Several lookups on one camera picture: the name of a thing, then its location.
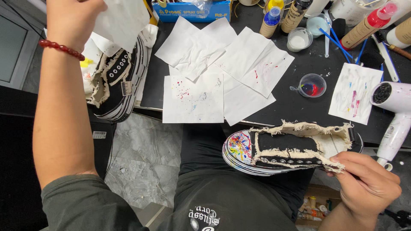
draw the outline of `blue paint bottle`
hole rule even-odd
[[[266,38],[270,38],[274,34],[274,31],[280,22],[280,12],[280,7],[275,6],[270,9],[270,12],[266,13],[260,29],[261,35]]]

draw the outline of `work desk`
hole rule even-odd
[[[263,10],[258,5],[246,7],[239,4],[236,13],[238,18],[235,17],[234,10],[232,10],[230,24],[237,34],[239,34],[245,26],[251,28],[256,33],[259,32],[263,20]],[[300,23],[300,27],[305,27],[305,22],[306,18]],[[194,23],[194,25],[202,29],[208,25],[208,23]],[[152,50],[153,55],[150,59],[140,108],[158,111],[163,108],[164,76],[169,75],[169,67],[154,54],[170,35],[173,26],[174,23],[158,23],[159,31],[157,41]],[[391,28],[393,28],[393,26],[386,29],[383,33],[386,34]],[[287,51],[290,55],[294,56],[295,59],[272,91],[276,102],[245,118],[242,122],[255,126],[281,124],[281,119],[289,122],[296,120],[317,122],[322,126],[341,126],[344,122],[350,123],[348,120],[328,115],[335,84],[337,83],[341,68],[344,62],[346,62],[342,52],[337,50],[337,46],[330,42],[330,57],[325,58],[324,36],[314,39],[312,45],[307,49],[297,53],[291,52],[287,49],[287,37],[281,35],[279,29],[278,27],[271,39],[278,48]],[[361,46],[358,46],[354,51],[350,52],[353,54],[353,57],[356,58],[358,56],[360,48]],[[411,83],[411,77],[409,75],[411,71],[411,61],[391,51],[390,55],[401,81],[403,83]],[[290,86],[297,87],[300,79],[309,73],[320,74],[326,80],[326,92],[318,98],[305,98],[301,96],[298,91],[290,90]],[[391,81],[386,69],[384,71],[384,79]],[[351,122],[351,124],[354,125],[354,129],[361,135],[364,142],[378,144],[393,117],[394,113],[390,111],[383,112],[383,109],[373,106],[368,125],[355,122]],[[407,136],[403,147],[411,148],[411,135]]]

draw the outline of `spray gun box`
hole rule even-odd
[[[175,23],[179,16],[191,23],[210,23],[222,17],[230,21],[231,15],[231,1],[213,2],[210,13],[205,18],[202,18],[204,12],[189,2],[171,2],[167,3],[165,8],[153,2],[152,6],[160,20],[165,23]]]

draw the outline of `barcode sticker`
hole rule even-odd
[[[93,132],[93,139],[105,139],[107,132]]]
[[[123,96],[131,95],[132,94],[133,85],[131,81],[121,82],[121,91]]]

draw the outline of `white hair dryer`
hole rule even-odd
[[[411,84],[381,82],[372,90],[373,105],[395,112],[378,148],[377,162],[385,166],[392,161],[411,127]]]

